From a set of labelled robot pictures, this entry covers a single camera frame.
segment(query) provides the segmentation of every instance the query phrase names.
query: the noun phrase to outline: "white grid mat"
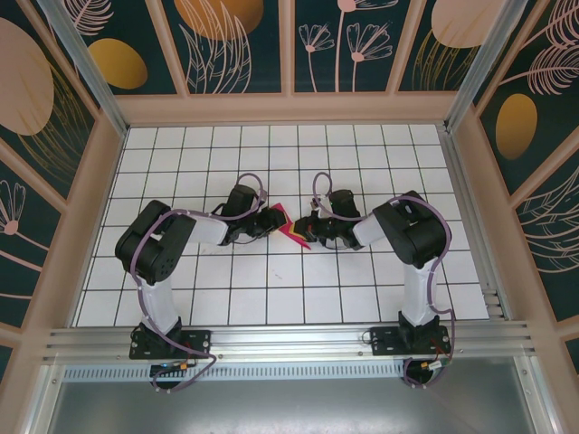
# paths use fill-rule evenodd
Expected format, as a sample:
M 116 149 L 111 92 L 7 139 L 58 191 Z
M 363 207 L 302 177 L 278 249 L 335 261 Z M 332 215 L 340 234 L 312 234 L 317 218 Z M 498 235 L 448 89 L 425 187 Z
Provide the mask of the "white grid mat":
M 73 325 L 138 324 L 136 287 L 114 247 L 150 200 L 210 212 L 251 171 L 295 221 L 310 213 L 321 170 L 336 190 L 354 192 L 360 212 L 409 190 L 426 197 L 453 233 L 438 306 L 452 303 L 458 319 L 489 317 L 435 126 L 161 127 L 129 132 Z M 402 263 L 386 240 L 357 252 L 303 250 L 280 233 L 248 245 L 190 244 L 172 283 L 183 323 L 194 326 L 396 321 L 403 300 Z

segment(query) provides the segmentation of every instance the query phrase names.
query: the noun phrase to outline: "gray metal floor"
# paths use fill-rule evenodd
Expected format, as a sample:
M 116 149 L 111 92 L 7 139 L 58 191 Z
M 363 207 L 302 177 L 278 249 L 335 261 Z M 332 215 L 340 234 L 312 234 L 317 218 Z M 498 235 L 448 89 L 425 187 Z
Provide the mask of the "gray metal floor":
M 455 360 L 431 390 L 400 379 L 65 383 L 52 434 L 434 434 L 535 432 L 509 359 Z

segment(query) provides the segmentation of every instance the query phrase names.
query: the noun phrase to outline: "dark teal wallpaper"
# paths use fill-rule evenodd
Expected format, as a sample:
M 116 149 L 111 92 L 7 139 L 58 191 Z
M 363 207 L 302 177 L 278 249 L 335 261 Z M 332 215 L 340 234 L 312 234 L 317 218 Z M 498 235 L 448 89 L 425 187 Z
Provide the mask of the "dark teal wallpaper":
M 579 151 L 517 215 L 557 321 L 579 315 Z
M 163 0 L 163 6 L 189 92 L 281 92 L 278 0 Z
M 579 125 L 578 10 L 550 2 L 480 116 L 510 193 Z
M 4 377 L 6 367 L 8 366 L 8 361 L 10 360 L 10 355 L 12 354 L 12 348 L 0 345 L 0 383 Z
M 579 337 L 571 339 L 570 341 L 565 342 L 565 344 L 567 345 L 567 351 L 573 361 L 575 372 L 579 375 Z
M 408 5 L 297 0 L 295 91 L 384 91 Z
M 511 33 L 510 37 L 507 40 L 507 43 L 503 47 L 502 52 L 498 56 L 493 67 L 490 69 L 489 74 L 487 75 L 487 78 L 483 81 L 482 85 L 480 86 L 479 91 L 477 92 L 477 95 L 474 97 L 473 102 L 474 102 L 475 106 L 479 104 L 479 101 L 482 98 L 482 96 L 484 95 L 485 91 L 487 90 L 487 87 L 489 86 L 490 81 L 494 78 L 498 67 L 503 62 L 503 59 L 505 59 L 505 56 L 507 55 L 508 51 L 510 50 L 510 47 L 513 45 L 513 42 L 515 41 L 515 39 L 518 36 L 518 33 L 521 31 L 521 27 L 523 27 L 523 25 L 525 24 L 525 21 L 527 20 L 529 14 L 531 13 L 531 11 L 533 10 L 533 8 L 535 6 L 536 6 L 536 0 L 528 0 L 527 1 L 527 5 L 525 6 L 525 10 L 523 11 L 523 14 L 521 15 L 521 17 L 519 18 L 517 25 L 515 26 L 515 30 Z
M 501 6 L 428 0 L 399 90 L 458 90 Z
M 176 93 L 144 0 L 62 3 L 112 93 Z
M 0 138 L 67 197 L 94 118 L 13 2 L 0 3 Z
M 61 215 L 0 162 L 0 322 L 20 327 Z

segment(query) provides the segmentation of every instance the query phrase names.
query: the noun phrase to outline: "enclosure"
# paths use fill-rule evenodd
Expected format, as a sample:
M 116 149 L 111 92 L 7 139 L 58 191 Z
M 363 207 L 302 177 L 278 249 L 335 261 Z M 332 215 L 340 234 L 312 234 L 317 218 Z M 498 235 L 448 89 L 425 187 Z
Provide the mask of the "enclosure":
M 2 432 L 578 431 L 578 41 L 576 0 L 3 2 Z M 295 222 L 319 172 L 448 223 L 446 378 L 414 390 L 365 339 L 403 309 L 386 238 L 274 231 L 187 244 L 172 299 L 217 363 L 155 394 L 119 238 L 246 173 Z

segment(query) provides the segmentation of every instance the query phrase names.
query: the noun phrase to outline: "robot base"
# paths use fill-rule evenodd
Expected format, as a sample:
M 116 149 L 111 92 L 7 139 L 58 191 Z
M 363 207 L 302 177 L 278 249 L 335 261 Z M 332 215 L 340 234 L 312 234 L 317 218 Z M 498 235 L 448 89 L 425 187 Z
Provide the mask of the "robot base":
M 166 336 L 192 350 L 209 354 L 211 349 L 211 332 L 209 330 L 183 330 L 181 318 Z M 169 345 L 143 323 L 131 333 L 130 338 L 128 358 L 131 360 L 184 360 L 188 356 L 185 351 Z
M 436 355 L 434 341 L 445 353 L 451 351 L 449 332 L 436 316 L 425 325 L 413 326 L 399 313 L 399 325 L 372 327 L 372 355 Z

